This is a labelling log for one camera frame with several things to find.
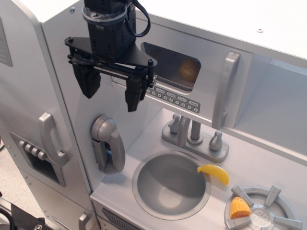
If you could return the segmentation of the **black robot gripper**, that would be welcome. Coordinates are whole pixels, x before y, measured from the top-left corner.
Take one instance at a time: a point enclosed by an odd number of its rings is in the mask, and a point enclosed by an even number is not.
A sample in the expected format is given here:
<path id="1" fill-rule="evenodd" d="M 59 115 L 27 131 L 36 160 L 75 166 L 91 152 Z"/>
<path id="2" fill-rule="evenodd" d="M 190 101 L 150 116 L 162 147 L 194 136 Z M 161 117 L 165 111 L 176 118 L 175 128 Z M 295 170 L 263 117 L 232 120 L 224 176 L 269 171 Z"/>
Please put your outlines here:
<path id="1" fill-rule="evenodd" d="M 128 112 L 135 112 L 155 81 L 157 61 L 136 46 L 146 36 L 151 20 L 143 6 L 83 6 L 89 37 L 68 37 L 69 63 L 82 93 L 92 98 L 100 88 L 102 71 L 122 74 L 126 80 Z"/>

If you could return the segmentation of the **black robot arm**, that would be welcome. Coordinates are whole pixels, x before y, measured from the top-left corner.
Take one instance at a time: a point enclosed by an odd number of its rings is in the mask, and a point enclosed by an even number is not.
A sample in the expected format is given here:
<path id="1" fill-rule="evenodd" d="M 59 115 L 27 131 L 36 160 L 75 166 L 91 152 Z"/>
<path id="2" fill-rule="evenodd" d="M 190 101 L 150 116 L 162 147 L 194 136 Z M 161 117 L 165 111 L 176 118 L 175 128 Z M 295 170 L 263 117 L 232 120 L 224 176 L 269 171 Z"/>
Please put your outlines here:
<path id="1" fill-rule="evenodd" d="M 82 15 L 89 37 L 65 39 L 70 49 L 69 63 L 82 93 L 92 98 L 100 87 L 102 73 L 124 79 L 129 112 L 137 110 L 146 90 L 156 81 L 157 61 L 136 46 L 136 39 L 149 33 L 151 21 L 137 33 L 136 9 L 149 17 L 137 0 L 86 0 Z"/>

